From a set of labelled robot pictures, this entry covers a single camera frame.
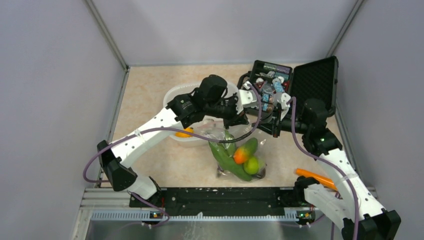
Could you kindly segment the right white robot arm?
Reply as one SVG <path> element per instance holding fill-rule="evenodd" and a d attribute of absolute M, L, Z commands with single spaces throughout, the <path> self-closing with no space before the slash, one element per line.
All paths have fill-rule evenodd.
<path fill-rule="evenodd" d="M 355 169 L 337 137 L 324 126 L 327 110 L 316 98 L 304 103 L 301 123 L 306 130 L 296 127 L 296 97 L 283 94 L 282 115 L 291 111 L 290 125 L 293 141 L 305 155 L 316 160 L 335 185 L 335 194 L 325 189 L 313 177 L 299 180 L 293 200 L 299 206 L 309 203 L 338 227 L 344 240 L 393 240 L 401 224 L 395 210 L 387 210 L 369 191 Z"/>

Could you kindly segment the clear zip top bag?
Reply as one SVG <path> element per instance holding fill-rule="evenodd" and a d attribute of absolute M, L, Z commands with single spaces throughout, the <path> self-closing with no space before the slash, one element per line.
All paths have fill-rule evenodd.
<path fill-rule="evenodd" d="M 246 125 L 225 129 L 223 121 L 209 120 L 198 128 L 198 133 L 208 139 L 229 141 L 249 133 L 250 130 Z M 268 138 L 270 136 L 267 133 L 257 129 L 237 142 L 208 141 L 210 152 L 217 163 L 216 178 L 239 183 L 250 183 L 265 178 Z"/>

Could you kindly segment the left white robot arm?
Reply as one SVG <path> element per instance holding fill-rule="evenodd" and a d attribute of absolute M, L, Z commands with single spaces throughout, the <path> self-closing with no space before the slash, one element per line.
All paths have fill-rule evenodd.
<path fill-rule="evenodd" d="M 97 145 L 97 158 L 115 192 L 130 191 L 149 207 L 160 202 L 159 187 L 150 176 L 136 173 L 133 164 L 173 133 L 181 133 L 205 116 L 223 120 L 225 128 L 248 124 L 244 109 L 258 100 L 251 84 L 227 96 L 228 82 L 211 74 L 191 92 L 176 95 L 151 120 L 111 143 Z"/>

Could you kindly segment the green toy leaf vegetable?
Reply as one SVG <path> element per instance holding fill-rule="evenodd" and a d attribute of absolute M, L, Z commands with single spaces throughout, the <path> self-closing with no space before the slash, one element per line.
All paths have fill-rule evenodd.
<path fill-rule="evenodd" d="M 229 172 L 245 182 L 252 181 L 256 174 L 250 175 L 246 173 L 243 169 L 243 164 L 236 164 L 234 161 L 234 153 L 236 149 L 242 144 L 240 146 L 237 146 L 235 142 L 230 142 L 230 140 L 234 140 L 235 137 L 228 130 L 225 130 L 223 132 L 223 137 L 226 143 L 213 141 L 210 141 L 208 143 L 211 153 L 214 159 L 217 161 L 219 172 Z"/>

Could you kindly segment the green toy lime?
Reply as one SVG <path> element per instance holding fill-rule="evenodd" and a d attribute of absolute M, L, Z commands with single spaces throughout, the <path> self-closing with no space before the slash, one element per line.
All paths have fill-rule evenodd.
<path fill-rule="evenodd" d="M 260 170 L 258 158 L 256 156 L 250 157 L 243 163 L 243 169 L 249 175 L 256 175 Z"/>

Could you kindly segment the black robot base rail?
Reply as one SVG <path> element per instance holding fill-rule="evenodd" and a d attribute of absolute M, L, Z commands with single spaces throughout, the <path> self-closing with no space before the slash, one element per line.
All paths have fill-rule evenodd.
<path fill-rule="evenodd" d="M 286 217 L 312 220 L 317 208 L 300 201 L 292 187 L 168 187 L 145 202 L 130 196 L 131 208 L 162 208 L 171 217 Z"/>

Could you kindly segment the green orange toy mango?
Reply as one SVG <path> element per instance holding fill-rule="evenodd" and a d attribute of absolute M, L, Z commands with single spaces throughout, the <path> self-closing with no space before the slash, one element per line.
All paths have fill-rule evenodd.
<path fill-rule="evenodd" d="M 234 162 L 238 165 L 243 164 L 251 158 L 258 150 L 259 141 L 256 137 L 252 137 L 244 144 L 238 147 L 233 155 Z"/>

